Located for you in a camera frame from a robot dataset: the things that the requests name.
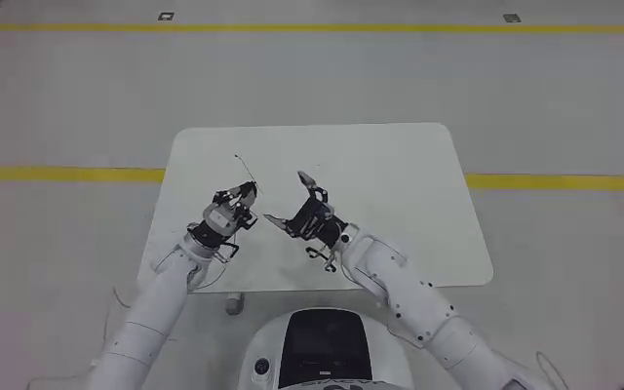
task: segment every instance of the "robotic hand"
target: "robotic hand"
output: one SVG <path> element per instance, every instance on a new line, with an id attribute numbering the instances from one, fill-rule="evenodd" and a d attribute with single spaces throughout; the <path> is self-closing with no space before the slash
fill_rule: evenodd
<path id="1" fill-rule="evenodd" d="M 310 197 L 293 219 L 265 217 L 293 238 L 319 239 L 329 249 L 307 248 L 326 260 L 326 270 L 340 257 L 353 280 L 387 304 L 393 315 L 465 390 L 553 389 L 545 378 L 493 351 L 457 315 L 452 304 L 418 272 L 417 264 L 390 245 L 346 223 L 328 204 L 328 193 L 312 177 L 298 172 Z"/>
<path id="2" fill-rule="evenodd" d="M 256 195 L 252 181 L 216 192 L 203 220 L 189 224 L 179 244 L 155 267 L 158 276 L 136 299 L 122 329 L 99 358 L 87 389 L 135 390 L 142 386 L 188 293 L 204 280 L 214 258 L 227 262 L 236 254 L 238 246 L 228 240 L 257 222 L 251 211 Z M 232 248 L 229 256 L 219 252 L 222 246 Z"/>

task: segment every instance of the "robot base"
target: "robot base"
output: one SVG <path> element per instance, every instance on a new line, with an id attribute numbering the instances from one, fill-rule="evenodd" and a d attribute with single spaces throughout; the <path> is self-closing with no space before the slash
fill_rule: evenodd
<path id="1" fill-rule="evenodd" d="M 310 308 L 284 314 L 253 337 L 238 390 L 277 390 L 322 379 L 363 379 L 413 389 L 403 346 L 362 314 Z"/>

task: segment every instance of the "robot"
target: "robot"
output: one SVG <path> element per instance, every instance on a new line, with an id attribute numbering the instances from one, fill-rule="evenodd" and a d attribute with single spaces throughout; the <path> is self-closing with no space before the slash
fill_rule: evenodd
<path id="1" fill-rule="evenodd" d="M 325 269 L 372 293 L 392 316 L 465 390 L 553 389 L 488 347 L 453 305 L 417 271 L 417 264 L 358 225 L 339 218 L 328 192 L 298 172 L 309 198 L 292 219 L 265 214 L 294 239 L 320 241 L 307 248 Z M 187 295 L 204 280 L 210 263 L 228 261 L 238 247 L 229 242 L 257 222 L 251 208 L 253 181 L 218 191 L 201 223 L 189 224 L 179 244 L 156 267 L 158 276 L 139 295 L 125 324 L 100 357 L 89 390 L 139 389 L 167 340 Z M 231 247 L 226 257 L 219 252 Z M 240 373 L 239 389 L 400 390 L 413 389 L 398 340 L 385 326 L 359 313 L 313 308 L 285 314 L 254 336 Z"/>

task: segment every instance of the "black display screen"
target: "black display screen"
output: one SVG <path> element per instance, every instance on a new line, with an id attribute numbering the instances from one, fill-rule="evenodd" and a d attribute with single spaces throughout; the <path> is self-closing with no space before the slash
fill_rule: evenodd
<path id="1" fill-rule="evenodd" d="M 372 379 L 362 319 L 337 309 L 294 313 L 284 340 L 278 387 L 331 378 Z"/>

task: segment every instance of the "robot forearm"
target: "robot forearm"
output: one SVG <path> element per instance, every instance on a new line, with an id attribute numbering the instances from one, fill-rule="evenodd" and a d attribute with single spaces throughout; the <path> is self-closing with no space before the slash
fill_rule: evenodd
<path id="1" fill-rule="evenodd" d="M 355 281 L 388 303 L 398 321 L 462 389 L 552 389 L 545 379 L 490 349 L 440 291 L 423 279 L 416 264 L 355 225 L 343 235 L 346 238 L 336 249 Z M 366 245 L 355 258 L 356 248 Z"/>
<path id="2" fill-rule="evenodd" d="M 100 357 L 87 389 L 135 390 L 142 386 L 184 307 L 187 276 L 195 267 L 188 257 L 174 261 L 145 288 Z"/>
<path id="3" fill-rule="evenodd" d="M 227 241 L 240 228 L 257 221 L 250 208 L 256 186 L 246 182 L 218 191 L 204 210 L 200 223 L 187 226 L 186 234 L 154 271 L 156 279 L 139 295 L 126 322 L 103 353 L 89 378 L 89 390 L 136 390 L 149 374 L 163 344 L 177 322 L 189 292 L 204 280 L 214 258 L 226 262 L 238 251 Z M 232 247 L 229 258 L 219 253 Z"/>

